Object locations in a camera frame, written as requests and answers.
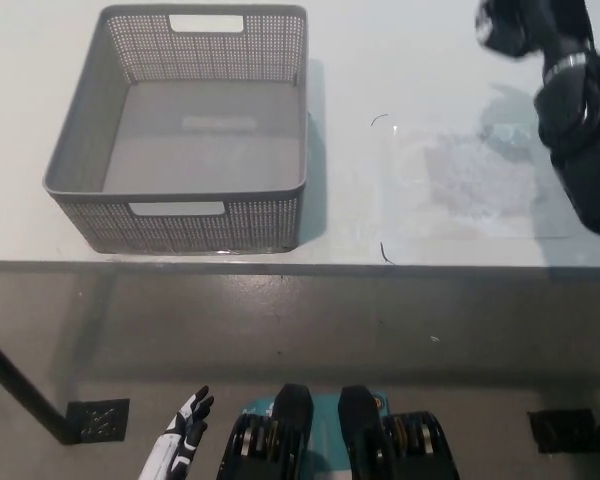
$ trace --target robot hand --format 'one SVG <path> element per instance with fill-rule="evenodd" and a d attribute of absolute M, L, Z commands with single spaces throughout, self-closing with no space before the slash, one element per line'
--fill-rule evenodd
<path fill-rule="evenodd" d="M 213 397 L 205 386 L 185 403 L 164 434 L 158 438 L 144 465 L 139 480 L 184 480 L 189 466 L 207 429 Z"/>
<path fill-rule="evenodd" d="M 540 139 L 580 221 L 600 234 L 600 54 L 584 0 L 483 0 L 476 31 L 502 55 L 544 55 Z"/>

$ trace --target tabletop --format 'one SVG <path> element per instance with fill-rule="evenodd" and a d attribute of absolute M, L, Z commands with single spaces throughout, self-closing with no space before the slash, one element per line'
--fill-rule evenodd
<path fill-rule="evenodd" d="M 542 60 L 478 47 L 476 0 L 290 3 L 309 19 L 316 140 L 301 245 L 130 256 L 93 251 L 42 187 L 110 1 L 0 0 L 0 264 L 600 269 L 535 134 Z"/>

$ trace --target black table leg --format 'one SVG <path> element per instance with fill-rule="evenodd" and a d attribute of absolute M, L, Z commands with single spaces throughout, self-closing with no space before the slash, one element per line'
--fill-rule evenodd
<path fill-rule="evenodd" d="M 124 440 L 129 400 L 71 402 L 65 417 L 1 350 L 0 384 L 62 445 Z"/>

